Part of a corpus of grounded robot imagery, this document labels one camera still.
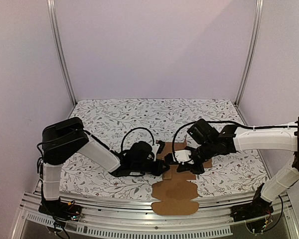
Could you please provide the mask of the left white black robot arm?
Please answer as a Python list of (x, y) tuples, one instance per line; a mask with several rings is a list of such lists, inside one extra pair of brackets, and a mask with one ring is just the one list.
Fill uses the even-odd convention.
[(76, 153), (94, 161), (114, 177), (160, 176), (170, 169), (167, 163), (157, 158), (165, 147), (164, 142), (153, 140), (149, 144), (139, 141), (129, 149), (116, 152), (88, 132), (78, 117), (47, 126), (36, 147), (40, 152), (37, 172), (40, 174), (41, 194), (46, 210), (53, 216), (64, 212), (64, 205), (59, 202), (61, 168)]

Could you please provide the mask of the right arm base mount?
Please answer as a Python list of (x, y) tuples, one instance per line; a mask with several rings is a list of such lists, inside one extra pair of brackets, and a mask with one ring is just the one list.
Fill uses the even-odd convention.
[(232, 206), (230, 208), (230, 217), (232, 217), (235, 222), (265, 216), (274, 212), (272, 203), (261, 198), (261, 190), (263, 186), (264, 183), (257, 188), (252, 202)]

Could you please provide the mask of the brown cardboard box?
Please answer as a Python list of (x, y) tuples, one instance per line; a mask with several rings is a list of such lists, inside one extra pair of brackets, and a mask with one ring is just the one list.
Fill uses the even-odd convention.
[(151, 204), (152, 210), (160, 216), (187, 216), (197, 212), (199, 197), (197, 184), (192, 181), (196, 175), (189, 171), (178, 173), (177, 164), (163, 173), (162, 180), (152, 184), (151, 196), (157, 199)]

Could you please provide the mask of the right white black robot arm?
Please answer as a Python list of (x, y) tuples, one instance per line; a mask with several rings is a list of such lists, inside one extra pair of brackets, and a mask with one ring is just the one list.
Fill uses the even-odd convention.
[(282, 192), (299, 180), (299, 117), (295, 122), (279, 125), (246, 126), (224, 120), (221, 131), (213, 121), (199, 119), (188, 123), (187, 133), (199, 145), (184, 150), (172, 150), (172, 159), (179, 165), (178, 172), (204, 173), (202, 164), (214, 156), (244, 150), (286, 150), (294, 153), (291, 159), (272, 179), (259, 186), (248, 213), (258, 217)]

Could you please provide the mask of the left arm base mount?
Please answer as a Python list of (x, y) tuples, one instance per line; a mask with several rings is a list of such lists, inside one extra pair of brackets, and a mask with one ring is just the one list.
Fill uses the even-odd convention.
[(60, 198), (53, 201), (42, 199), (38, 211), (58, 220), (76, 221), (81, 216), (82, 207), (77, 205), (74, 200), (70, 202), (62, 202)]

